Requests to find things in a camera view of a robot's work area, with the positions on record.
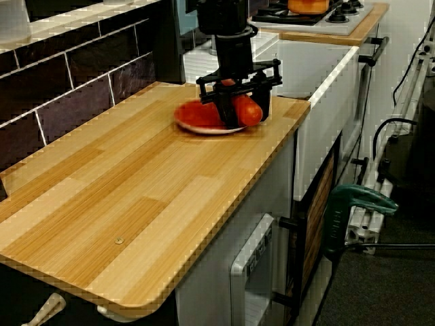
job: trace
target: small object on counter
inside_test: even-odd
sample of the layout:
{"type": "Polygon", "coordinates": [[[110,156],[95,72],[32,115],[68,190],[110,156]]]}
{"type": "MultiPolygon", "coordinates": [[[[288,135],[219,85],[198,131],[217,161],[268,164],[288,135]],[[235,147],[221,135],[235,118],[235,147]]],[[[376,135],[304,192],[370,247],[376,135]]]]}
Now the small object on counter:
{"type": "MultiPolygon", "coordinates": [[[[222,80],[224,86],[233,86],[232,79],[222,80]]],[[[175,121],[183,128],[193,132],[206,134],[227,134],[236,132],[246,126],[255,126],[263,118],[263,110],[248,95],[238,95],[231,98],[240,128],[227,128],[220,119],[215,103],[202,104],[199,99],[182,104],[174,112],[175,121]]]]}
{"type": "Polygon", "coordinates": [[[288,9],[295,14],[319,15],[329,8],[329,0],[288,0],[288,9]]]}
{"type": "Polygon", "coordinates": [[[175,122],[199,134],[229,134],[245,127],[227,129],[214,103],[201,104],[199,99],[180,105],[174,112],[175,122]]]}
{"type": "MultiPolygon", "coordinates": [[[[235,85],[232,79],[221,81],[225,86],[235,85]]],[[[236,114],[239,119],[240,126],[255,126],[261,122],[263,118],[263,110],[261,107],[248,95],[234,96],[231,99],[232,105],[236,109],[236,114]]]]}

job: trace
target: gas stove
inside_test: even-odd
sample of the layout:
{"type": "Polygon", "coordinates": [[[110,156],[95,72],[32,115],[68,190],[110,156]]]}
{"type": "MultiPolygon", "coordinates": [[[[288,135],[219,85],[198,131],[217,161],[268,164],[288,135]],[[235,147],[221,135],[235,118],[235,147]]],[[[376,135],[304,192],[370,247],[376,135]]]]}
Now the gas stove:
{"type": "Polygon", "coordinates": [[[353,7],[351,2],[355,1],[331,1],[328,11],[320,15],[295,14],[287,8],[287,1],[269,3],[258,10],[251,23],[263,29],[350,35],[373,8],[370,4],[353,7]]]}

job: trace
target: wooden countertop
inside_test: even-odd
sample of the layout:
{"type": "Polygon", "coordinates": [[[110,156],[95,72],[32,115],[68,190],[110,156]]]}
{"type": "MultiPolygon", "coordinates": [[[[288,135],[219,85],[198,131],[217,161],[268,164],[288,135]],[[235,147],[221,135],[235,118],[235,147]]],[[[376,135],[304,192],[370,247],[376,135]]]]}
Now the wooden countertop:
{"type": "Polygon", "coordinates": [[[372,11],[357,26],[357,28],[348,36],[301,33],[280,31],[278,29],[261,29],[264,32],[278,33],[280,39],[287,41],[304,41],[313,43],[336,44],[340,46],[361,46],[367,39],[369,32],[373,30],[376,24],[382,19],[389,9],[388,3],[374,3],[372,11]]]}
{"type": "Polygon", "coordinates": [[[200,136],[173,122],[198,88],[155,83],[0,173],[0,262],[124,316],[153,313],[309,112],[200,136]]]}

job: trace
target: window sill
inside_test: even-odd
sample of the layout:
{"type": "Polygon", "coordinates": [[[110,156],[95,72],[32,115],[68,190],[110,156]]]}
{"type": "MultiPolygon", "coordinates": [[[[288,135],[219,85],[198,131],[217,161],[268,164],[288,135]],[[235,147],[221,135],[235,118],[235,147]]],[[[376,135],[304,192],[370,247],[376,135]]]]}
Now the window sill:
{"type": "Polygon", "coordinates": [[[89,24],[94,24],[106,18],[123,14],[158,1],[160,0],[134,0],[132,3],[122,5],[103,5],[102,3],[97,3],[71,12],[31,22],[31,36],[26,41],[1,44],[0,54],[89,24]]]}

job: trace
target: dark brick tile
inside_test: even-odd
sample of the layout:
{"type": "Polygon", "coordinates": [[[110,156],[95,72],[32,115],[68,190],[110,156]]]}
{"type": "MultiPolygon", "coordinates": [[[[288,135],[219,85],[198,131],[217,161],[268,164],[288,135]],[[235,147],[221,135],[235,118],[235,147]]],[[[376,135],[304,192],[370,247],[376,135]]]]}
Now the dark brick tile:
{"type": "Polygon", "coordinates": [[[0,170],[14,165],[44,147],[35,113],[0,129],[0,170]]]}
{"type": "Polygon", "coordinates": [[[110,77],[118,104],[156,81],[152,54],[119,68],[110,77]]]}
{"type": "Polygon", "coordinates": [[[133,27],[68,52],[75,86],[84,84],[136,57],[133,27]]]}
{"type": "Polygon", "coordinates": [[[38,109],[46,141],[55,141],[111,106],[109,80],[105,76],[38,109]]]}
{"type": "Polygon", "coordinates": [[[0,76],[17,69],[14,51],[0,54],[0,76]]]}
{"type": "Polygon", "coordinates": [[[101,34],[108,34],[113,31],[117,31],[122,27],[134,24],[141,20],[151,18],[155,14],[157,3],[152,3],[135,10],[120,14],[111,18],[100,21],[101,34]]]}
{"type": "Polygon", "coordinates": [[[71,89],[64,56],[0,79],[0,123],[71,89]]]}
{"type": "Polygon", "coordinates": [[[99,36],[98,24],[94,23],[18,48],[16,55],[20,66],[24,67],[99,36]]]}
{"type": "Polygon", "coordinates": [[[152,20],[142,22],[136,25],[137,34],[137,47],[139,48],[139,54],[143,56],[154,49],[154,42],[156,41],[156,29],[152,20]]]}

